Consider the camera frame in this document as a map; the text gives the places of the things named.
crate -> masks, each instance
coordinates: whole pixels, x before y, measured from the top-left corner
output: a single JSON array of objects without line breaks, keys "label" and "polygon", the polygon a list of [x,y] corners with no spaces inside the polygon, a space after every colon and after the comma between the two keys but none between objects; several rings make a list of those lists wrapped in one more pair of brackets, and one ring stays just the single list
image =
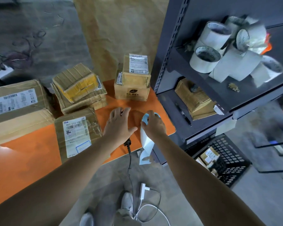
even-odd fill
[{"label": "crate", "polygon": [[218,178],[228,187],[231,187],[247,170],[250,161],[239,148],[224,134],[219,135],[207,143],[192,157],[195,159],[211,146],[220,154],[212,168],[218,172]]}]

orange tabletop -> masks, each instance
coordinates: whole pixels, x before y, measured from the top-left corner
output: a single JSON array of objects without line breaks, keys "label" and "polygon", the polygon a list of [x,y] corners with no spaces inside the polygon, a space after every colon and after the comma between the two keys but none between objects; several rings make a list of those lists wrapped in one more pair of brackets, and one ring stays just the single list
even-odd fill
[{"label": "orange tabletop", "polygon": [[[157,112],[166,125],[167,134],[176,130],[151,89],[146,102],[117,100],[114,96],[114,80],[104,82],[108,106],[96,110],[101,129],[104,130],[110,112],[117,107],[131,107],[128,127],[138,130],[130,137],[131,150],[142,147],[140,143],[140,121],[148,110]],[[118,147],[104,163],[128,153],[124,146]],[[61,165],[54,125],[49,125],[0,146],[0,203],[47,175]]]}]

white sneaker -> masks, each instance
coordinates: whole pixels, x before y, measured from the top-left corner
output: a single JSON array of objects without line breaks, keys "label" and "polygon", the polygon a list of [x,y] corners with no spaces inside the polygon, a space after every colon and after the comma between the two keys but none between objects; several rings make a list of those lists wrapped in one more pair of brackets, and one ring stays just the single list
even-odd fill
[{"label": "white sneaker", "polygon": [[130,192],[126,192],[122,198],[121,209],[127,209],[130,212],[130,216],[132,216],[133,212],[133,196]]},{"label": "white sneaker", "polygon": [[94,221],[93,221],[93,216],[90,212],[84,213],[81,221],[80,221],[80,226],[93,226]]}]

metal shelf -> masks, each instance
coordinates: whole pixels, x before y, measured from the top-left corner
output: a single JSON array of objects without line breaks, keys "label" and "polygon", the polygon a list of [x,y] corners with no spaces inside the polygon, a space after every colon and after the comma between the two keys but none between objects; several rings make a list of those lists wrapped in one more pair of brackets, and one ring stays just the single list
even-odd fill
[{"label": "metal shelf", "polygon": [[[193,121],[189,114],[187,106],[173,89],[160,93],[157,95],[157,97],[166,110],[166,113],[168,114],[170,120],[174,124],[176,133],[181,138],[181,140],[183,142],[186,141],[187,144],[212,131],[213,129],[216,129],[219,125],[225,123],[232,117],[232,114],[230,113],[227,113],[225,115],[215,114]],[[189,118],[192,126],[190,126],[182,117],[181,113],[177,110],[175,103],[180,106],[185,115]]]},{"label": "metal shelf", "polygon": [[[273,49],[267,55],[274,57],[283,64],[283,26],[269,29],[268,32],[272,36],[271,43]],[[225,81],[219,83],[210,78],[208,74],[199,73],[192,69],[189,65],[191,56],[192,53],[184,52],[183,48],[172,48],[167,65],[168,72],[175,70],[196,83],[226,112],[244,109],[245,113],[247,113],[259,105],[283,94],[283,74],[268,83],[264,83],[259,88],[255,87],[251,76],[246,77],[240,82],[228,77]],[[240,89],[240,92],[237,93],[228,88],[229,83],[235,83]],[[234,114],[234,118],[239,118],[241,115],[244,115],[244,112]]]}]

black pen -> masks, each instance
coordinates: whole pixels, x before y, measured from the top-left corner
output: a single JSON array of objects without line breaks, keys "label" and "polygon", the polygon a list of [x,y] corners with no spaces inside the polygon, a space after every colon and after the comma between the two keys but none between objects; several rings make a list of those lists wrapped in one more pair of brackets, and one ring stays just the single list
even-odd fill
[{"label": "black pen", "polygon": [[186,117],[186,115],[184,114],[184,112],[182,111],[182,109],[179,107],[179,105],[177,103],[175,103],[176,108],[180,111],[181,115],[184,117],[184,119],[186,120],[186,122],[192,126],[190,120]]}]

